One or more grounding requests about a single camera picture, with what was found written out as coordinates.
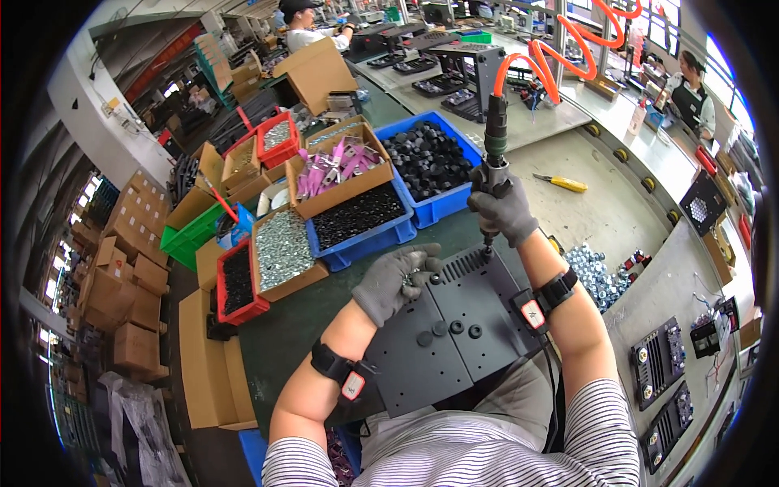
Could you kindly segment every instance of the hand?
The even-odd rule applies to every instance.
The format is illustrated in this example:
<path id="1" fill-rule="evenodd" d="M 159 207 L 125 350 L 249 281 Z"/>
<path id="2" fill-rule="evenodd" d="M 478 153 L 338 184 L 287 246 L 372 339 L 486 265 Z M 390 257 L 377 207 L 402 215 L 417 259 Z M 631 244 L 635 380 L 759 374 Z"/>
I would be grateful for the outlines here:
<path id="1" fill-rule="evenodd" d="M 538 220 L 530 214 L 530 205 L 520 179 L 511 173 L 509 179 L 512 187 L 503 199 L 496 199 L 493 195 L 478 191 L 478 188 L 474 190 L 476 185 L 472 185 L 468 207 L 495 224 L 509 241 L 509 247 L 515 249 L 538 228 Z M 479 180 L 479 168 L 476 167 L 471 171 L 471 181 Z"/>
<path id="2" fill-rule="evenodd" d="M 443 268 L 441 245 L 409 245 L 379 257 L 351 291 L 352 298 L 379 328 L 412 299 L 419 298 L 430 276 Z M 410 274 L 410 284 L 404 283 Z"/>

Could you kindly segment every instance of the coiled orange hose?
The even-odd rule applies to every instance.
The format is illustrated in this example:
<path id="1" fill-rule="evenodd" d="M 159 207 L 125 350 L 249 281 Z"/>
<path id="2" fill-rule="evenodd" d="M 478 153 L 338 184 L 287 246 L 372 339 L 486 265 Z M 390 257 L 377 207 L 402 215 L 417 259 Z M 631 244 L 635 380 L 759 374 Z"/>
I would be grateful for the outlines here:
<path id="1" fill-rule="evenodd" d="M 524 59 L 527 61 L 527 64 L 530 65 L 530 68 L 533 69 L 533 71 L 536 73 L 536 76 L 538 76 L 538 78 L 541 80 L 541 84 L 544 85 L 544 88 L 546 89 L 546 92 L 549 95 L 549 99 L 552 101 L 552 103 L 560 103 L 560 92 L 557 88 L 557 82 L 555 81 L 555 77 L 552 75 L 549 64 L 546 62 L 544 52 L 548 53 L 558 62 L 561 62 L 562 65 L 570 69 L 577 76 L 584 79 L 593 79 L 597 74 L 597 66 L 595 65 L 595 59 L 593 58 L 590 49 L 584 43 L 584 39 L 589 39 L 595 44 L 606 46 L 608 48 L 618 48 L 622 46 L 622 44 L 625 42 L 625 34 L 622 32 L 622 28 L 617 23 L 617 16 L 624 17 L 626 19 L 635 19 L 641 15 L 643 8 L 641 7 L 641 2 L 636 2 L 635 10 L 632 12 L 624 12 L 622 10 L 616 10 L 612 7 L 606 6 L 606 4 L 603 3 L 603 0 L 592 0 L 592 2 L 599 9 L 603 10 L 603 12 L 606 14 L 606 17 L 608 18 L 608 21 L 611 22 L 612 26 L 615 27 L 617 31 L 617 38 L 613 41 L 599 37 L 585 29 L 580 24 L 573 23 L 562 15 L 557 15 L 557 20 L 559 20 L 560 23 L 565 26 L 573 38 L 576 39 L 576 42 L 579 44 L 579 46 L 581 46 L 582 52 L 584 53 L 584 60 L 587 62 L 587 71 L 583 71 L 582 69 L 577 68 L 571 61 L 555 51 L 555 49 L 552 48 L 549 44 L 536 39 L 530 43 L 529 48 L 530 54 L 535 55 L 536 59 L 538 60 L 538 64 L 528 56 L 518 53 L 512 54 L 508 58 L 504 59 L 503 63 L 500 65 L 500 68 L 498 69 L 498 77 L 495 79 L 495 95 L 499 97 L 503 94 L 503 82 L 506 79 L 506 74 L 509 71 L 509 66 L 511 63 L 516 59 Z"/>

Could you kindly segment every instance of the blue plastic bin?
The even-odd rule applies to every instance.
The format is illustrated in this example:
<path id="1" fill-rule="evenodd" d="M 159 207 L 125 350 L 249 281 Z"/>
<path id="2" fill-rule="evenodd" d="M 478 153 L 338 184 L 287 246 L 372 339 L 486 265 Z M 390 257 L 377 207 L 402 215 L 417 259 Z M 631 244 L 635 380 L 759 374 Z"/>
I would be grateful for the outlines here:
<path id="1" fill-rule="evenodd" d="M 397 178 L 393 179 L 392 186 L 397 192 L 406 214 L 395 218 L 376 228 L 364 231 L 355 235 L 340 244 L 333 245 L 329 249 L 319 249 L 319 237 L 314 230 L 314 221 L 309 218 L 305 221 L 305 229 L 308 232 L 308 245 L 311 247 L 311 254 L 316 259 L 322 259 L 327 264 L 330 272 L 338 272 L 346 269 L 357 259 L 361 259 L 369 254 L 386 249 L 392 245 L 408 242 L 417 236 L 417 229 L 411 223 L 411 217 L 414 216 L 414 210 L 409 204 L 408 191 L 406 186 Z"/>
<path id="2" fill-rule="evenodd" d="M 452 125 L 452 122 L 444 118 L 443 115 L 435 110 L 426 111 L 411 118 L 395 122 L 392 125 L 382 127 L 375 131 L 376 137 L 379 140 L 389 139 L 398 132 L 406 132 L 411 129 L 414 122 L 417 120 L 427 120 L 441 125 L 441 130 L 443 130 L 446 135 L 457 139 L 457 143 L 463 148 L 463 157 L 468 159 L 474 166 L 481 164 L 481 150 L 476 144 L 471 142 L 471 139 L 468 139 L 460 130 Z M 411 218 L 411 221 L 414 222 L 416 228 L 429 227 L 434 223 L 438 223 L 438 220 L 460 211 L 467 206 L 466 200 L 468 199 L 468 195 L 471 194 L 471 184 L 469 182 L 450 189 L 443 194 L 423 199 L 417 203 L 414 201 L 414 198 L 411 197 L 411 193 L 408 189 L 406 189 L 403 178 L 395 171 L 395 168 L 393 168 L 393 171 L 395 174 L 395 181 L 400 183 L 400 191 L 403 193 L 406 201 L 414 208 L 414 217 Z"/>
<path id="3" fill-rule="evenodd" d="M 249 471 L 252 473 L 254 483 L 257 484 L 257 487 L 263 487 L 263 463 L 265 463 L 268 443 L 259 434 L 258 429 L 243 429 L 238 432 L 238 438 L 241 440 L 246 463 L 249 464 Z"/>

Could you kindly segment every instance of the striped shirt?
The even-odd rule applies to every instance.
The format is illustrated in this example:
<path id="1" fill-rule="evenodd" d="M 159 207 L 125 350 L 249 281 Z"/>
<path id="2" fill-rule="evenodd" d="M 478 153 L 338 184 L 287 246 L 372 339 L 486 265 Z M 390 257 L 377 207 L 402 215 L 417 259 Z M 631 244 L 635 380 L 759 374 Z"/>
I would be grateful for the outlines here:
<path id="1" fill-rule="evenodd" d="M 390 439 L 353 485 L 639 485 L 636 435 L 611 379 L 587 384 L 571 401 L 564 453 L 538 453 L 494 418 L 430 416 Z M 319 445 L 283 438 L 268 448 L 263 485 L 338 484 Z"/>

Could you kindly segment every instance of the worker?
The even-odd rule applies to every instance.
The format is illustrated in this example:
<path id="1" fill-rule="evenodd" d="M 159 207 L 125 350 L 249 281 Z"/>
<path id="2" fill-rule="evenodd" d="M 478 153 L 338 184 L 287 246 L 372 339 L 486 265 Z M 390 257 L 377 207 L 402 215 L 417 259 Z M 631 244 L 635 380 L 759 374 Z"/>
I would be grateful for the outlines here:
<path id="1" fill-rule="evenodd" d="M 701 139 L 714 137 L 714 101 L 701 83 L 703 65 L 690 51 L 679 56 L 680 72 L 671 76 L 665 87 L 671 91 L 671 101 L 680 118 Z"/>
<path id="2" fill-rule="evenodd" d="M 468 203 L 517 250 L 533 289 L 543 288 L 569 265 L 530 214 L 522 182 L 514 175 L 509 179 L 513 185 L 502 199 L 473 192 Z M 312 350 L 326 345 L 341 358 L 361 360 L 376 331 L 392 326 L 386 321 L 418 298 L 441 269 L 440 251 L 440 245 L 429 243 L 376 260 Z M 564 452 L 542 453 L 552 388 L 533 361 L 517 362 L 475 411 L 428 406 L 397 418 L 386 412 L 368 417 L 364 431 L 370 433 L 361 439 L 364 470 L 353 485 L 639 485 L 637 440 L 614 350 L 581 283 L 548 313 L 546 323 L 565 365 Z M 338 485 L 327 457 L 324 421 L 341 388 L 321 369 L 307 356 L 278 397 L 263 468 L 265 487 Z"/>
<path id="3" fill-rule="evenodd" d="M 312 0 L 281 0 L 279 8 L 284 12 L 284 22 L 289 26 L 287 48 L 291 54 L 326 37 L 333 39 L 338 51 L 349 48 L 354 32 L 352 22 L 346 23 L 340 32 L 336 28 L 309 30 L 314 25 L 314 9 L 318 7 L 319 4 Z"/>

